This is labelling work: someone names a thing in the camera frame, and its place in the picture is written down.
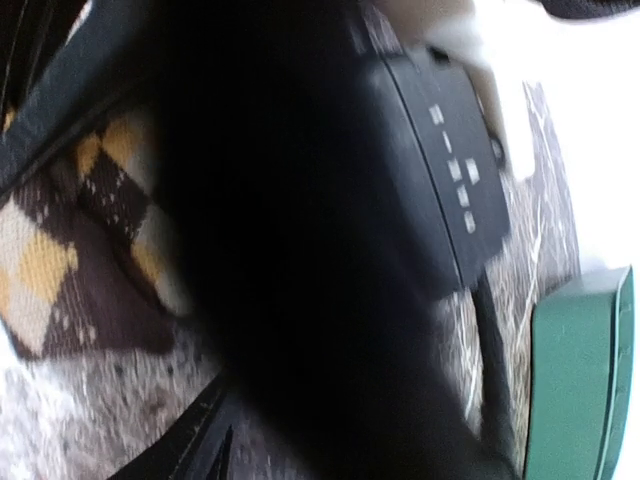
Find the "brown argyle sock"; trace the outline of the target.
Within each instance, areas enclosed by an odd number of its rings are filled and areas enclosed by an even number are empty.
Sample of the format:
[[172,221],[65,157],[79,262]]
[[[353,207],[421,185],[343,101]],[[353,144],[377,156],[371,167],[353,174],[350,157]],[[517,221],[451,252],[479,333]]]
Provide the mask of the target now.
[[157,204],[151,108],[101,122],[1,202],[1,323],[27,361],[170,351],[192,301]]

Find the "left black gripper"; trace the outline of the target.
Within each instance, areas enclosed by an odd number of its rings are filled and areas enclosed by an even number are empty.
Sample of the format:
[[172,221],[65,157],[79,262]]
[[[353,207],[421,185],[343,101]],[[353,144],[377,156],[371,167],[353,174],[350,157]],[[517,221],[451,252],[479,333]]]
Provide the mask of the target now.
[[178,265],[246,400],[324,479],[511,479],[486,274],[508,213],[472,85],[361,1],[167,1]]

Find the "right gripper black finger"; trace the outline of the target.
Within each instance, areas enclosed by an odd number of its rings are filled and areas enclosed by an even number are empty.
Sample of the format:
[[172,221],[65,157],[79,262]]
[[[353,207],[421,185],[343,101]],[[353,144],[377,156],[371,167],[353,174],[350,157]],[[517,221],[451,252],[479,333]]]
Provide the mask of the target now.
[[209,384],[149,448],[113,479],[227,479],[235,398],[226,384]]

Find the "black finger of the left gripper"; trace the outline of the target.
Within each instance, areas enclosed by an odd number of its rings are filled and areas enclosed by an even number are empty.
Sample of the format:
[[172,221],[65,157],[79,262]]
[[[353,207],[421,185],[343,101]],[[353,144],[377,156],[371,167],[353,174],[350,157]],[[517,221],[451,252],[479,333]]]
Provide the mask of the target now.
[[96,1],[1,135],[7,194],[108,114],[154,90],[165,65],[162,1]]

